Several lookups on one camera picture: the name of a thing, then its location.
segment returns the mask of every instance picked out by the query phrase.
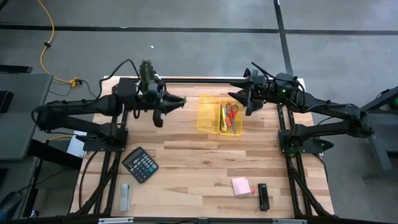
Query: red scissors handle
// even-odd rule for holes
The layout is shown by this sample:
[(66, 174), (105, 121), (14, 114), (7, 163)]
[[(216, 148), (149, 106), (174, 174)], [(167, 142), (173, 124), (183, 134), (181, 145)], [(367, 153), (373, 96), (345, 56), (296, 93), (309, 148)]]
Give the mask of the red scissors handle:
[(231, 119), (235, 119), (235, 114), (239, 110), (239, 106), (236, 104), (227, 103), (226, 110)]

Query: calculator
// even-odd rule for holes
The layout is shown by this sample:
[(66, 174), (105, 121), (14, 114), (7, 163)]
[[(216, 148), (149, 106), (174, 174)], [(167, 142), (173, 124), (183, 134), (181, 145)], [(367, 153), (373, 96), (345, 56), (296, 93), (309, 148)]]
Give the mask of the calculator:
[(122, 164), (140, 184), (144, 183), (159, 167), (141, 147), (130, 153)]

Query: yellow cable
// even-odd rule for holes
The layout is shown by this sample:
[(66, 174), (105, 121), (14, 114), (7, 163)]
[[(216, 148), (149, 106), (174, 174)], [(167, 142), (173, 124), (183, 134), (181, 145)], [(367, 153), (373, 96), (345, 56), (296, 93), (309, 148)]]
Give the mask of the yellow cable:
[[(47, 43), (51, 44), (51, 41), (52, 41), (52, 39), (54, 38), (54, 33), (55, 33), (54, 23), (53, 23), (53, 21), (52, 21), (52, 18), (51, 18), (51, 16), (50, 16), (50, 13), (49, 13), (48, 10), (46, 9), (46, 7), (43, 5), (43, 3), (42, 3), (40, 0), (37, 0), (37, 1), (38, 1), (39, 4), (42, 6), (42, 8), (44, 9), (45, 13), (47, 14), (47, 16), (49, 17), (50, 22), (51, 22), (52, 33), (51, 33), (51, 37), (50, 37), (49, 40), (47, 41)], [(44, 49), (43, 49), (43, 51), (42, 51), (42, 54), (40, 55), (40, 65), (42, 66), (43, 70), (44, 70), (47, 74), (50, 74), (50, 72), (47, 71), (47, 69), (45, 69), (44, 64), (43, 64), (43, 57), (44, 57), (44, 54), (45, 54), (45, 52), (47, 51), (47, 49), (48, 49), (48, 47), (47, 47), (47, 46), (44, 46)], [(69, 84), (71, 84), (71, 86), (72, 86), (73, 88), (74, 88), (74, 87), (77, 87), (77, 85), (78, 85), (77, 82), (76, 82), (76, 79), (77, 79), (77, 78), (72, 79), (72, 80), (63, 80), (63, 79), (54, 77), (54, 79), (57, 80), (57, 81), (60, 81), (60, 82), (69, 83)]]
[(58, 136), (58, 137), (50, 139), (49, 141), (54, 141), (54, 140), (63, 139), (63, 138), (72, 138), (72, 136), (71, 135), (70, 136), (67, 136), (67, 135)]

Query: concrete floor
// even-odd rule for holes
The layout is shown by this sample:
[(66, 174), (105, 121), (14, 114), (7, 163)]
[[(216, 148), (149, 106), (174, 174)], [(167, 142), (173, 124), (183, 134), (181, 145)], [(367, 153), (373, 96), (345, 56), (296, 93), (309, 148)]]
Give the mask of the concrete floor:
[[(43, 2), (56, 26), (278, 28), (273, 0)], [(280, 0), (280, 6), (286, 29), (398, 30), (395, 0)], [(37, 1), (12, 0), (0, 12), (0, 23), (49, 25), (49, 20)], [(39, 55), (49, 36), (49, 31), (0, 30), (0, 63), (28, 65), (42, 73)], [(95, 93), (98, 80), (125, 58), (136, 63), (149, 58), (157, 72), (168, 76), (240, 77), (252, 61), (271, 73), (285, 72), (279, 34), (58, 31), (52, 45), (45, 56), (47, 69), (60, 78), (85, 79)], [(396, 35), (287, 35), (287, 45), (294, 74), (318, 98), (362, 106), (397, 85)], [(118, 75), (132, 75), (132, 69), (126, 66)], [(52, 90), (66, 93), (68, 87), (54, 85)], [(64, 98), (50, 94), (48, 100), (81, 98), (91, 98), (86, 87)], [(313, 117), (316, 123), (324, 118)], [(35, 137), (49, 138), (40, 132)], [(364, 140), (326, 139), (335, 143), (325, 153), (335, 213), (398, 223), (397, 182), (362, 181), (378, 171)], [(45, 215), (67, 213), (70, 196), (67, 189), (47, 192), (40, 209)], [(65, 208), (54, 208), (58, 200), (46, 200), (54, 197), (64, 198)]]

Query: gray table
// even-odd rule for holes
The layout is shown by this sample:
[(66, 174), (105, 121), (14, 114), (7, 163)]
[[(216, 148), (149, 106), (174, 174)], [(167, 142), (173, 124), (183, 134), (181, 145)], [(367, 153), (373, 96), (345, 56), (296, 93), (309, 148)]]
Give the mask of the gray table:
[(0, 114), (0, 160), (25, 157), (36, 127), (30, 113), (44, 104), (52, 78), (47, 74), (0, 74), (0, 90), (14, 94), (8, 112)]
[[(19, 161), (0, 162), (0, 168), (7, 169), (4, 181), (0, 185), (0, 200), (9, 192), (17, 191), (30, 185), (38, 162), (39, 159), (36, 157), (30, 157)], [(22, 192), (22, 202), (19, 204), (12, 219), (21, 218), (28, 195), (29, 189), (25, 189)]]

